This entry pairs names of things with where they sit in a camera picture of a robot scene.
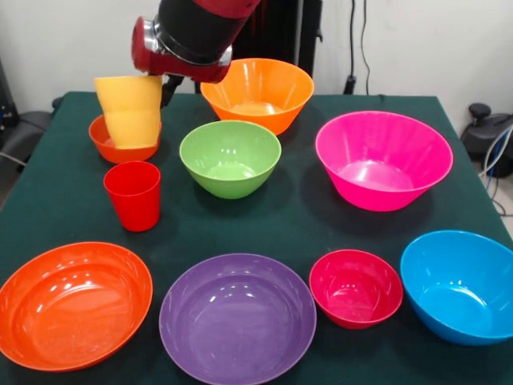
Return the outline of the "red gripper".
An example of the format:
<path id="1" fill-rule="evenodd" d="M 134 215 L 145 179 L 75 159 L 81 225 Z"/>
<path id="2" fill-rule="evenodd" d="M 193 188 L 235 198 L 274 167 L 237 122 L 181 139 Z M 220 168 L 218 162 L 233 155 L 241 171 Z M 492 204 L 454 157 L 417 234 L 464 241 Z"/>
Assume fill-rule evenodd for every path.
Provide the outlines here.
<path id="1" fill-rule="evenodd" d="M 137 18 L 131 38 L 131 58 L 139 71 L 168 76 L 162 85 L 160 108 L 170 103 L 184 77 L 200 83 L 219 83 L 226 76 L 232 61 L 231 46 L 212 63 L 196 63 L 180 57 L 162 43 L 158 27 L 155 19 Z"/>

